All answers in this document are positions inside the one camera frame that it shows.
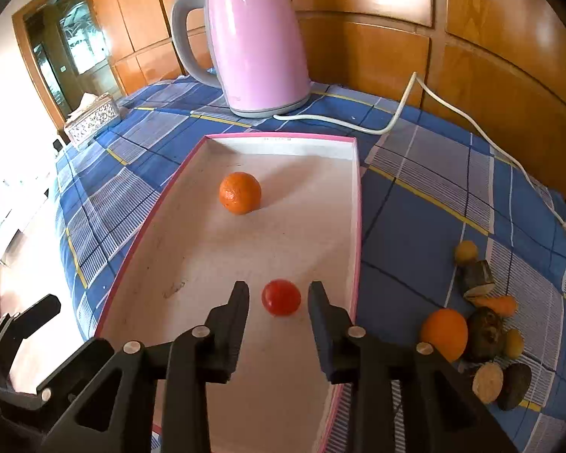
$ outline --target orange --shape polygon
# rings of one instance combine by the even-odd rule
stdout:
[[[220,202],[233,214],[247,214],[260,207],[262,189],[254,176],[233,172],[220,183]]]
[[[463,354],[468,343],[468,324],[458,311],[442,308],[421,325],[420,340],[429,342],[448,362],[453,362]]]

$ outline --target red ball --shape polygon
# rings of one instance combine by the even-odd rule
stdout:
[[[276,316],[291,315],[300,307],[302,296],[296,285],[284,279],[275,279],[264,286],[262,304]]]

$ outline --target white wall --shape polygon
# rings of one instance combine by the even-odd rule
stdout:
[[[0,15],[0,182],[35,178],[54,163],[56,129],[19,52],[12,14],[31,0],[11,0]]]

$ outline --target orange carrot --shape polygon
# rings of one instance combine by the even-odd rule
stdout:
[[[474,296],[467,298],[476,307],[487,307],[502,317],[510,317],[518,310],[518,302],[511,295],[507,296]]]

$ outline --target kettle base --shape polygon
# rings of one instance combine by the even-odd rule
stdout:
[[[260,117],[272,117],[275,114],[285,114],[290,110],[294,110],[298,107],[301,107],[306,102],[308,102],[309,98],[310,98],[310,92],[308,92],[308,95],[306,95],[304,98],[300,99],[299,101],[293,102],[293,104],[284,105],[283,107],[275,107],[264,110],[237,110],[231,107],[231,111],[234,114],[238,115],[239,117],[249,117],[252,119],[259,119]]]

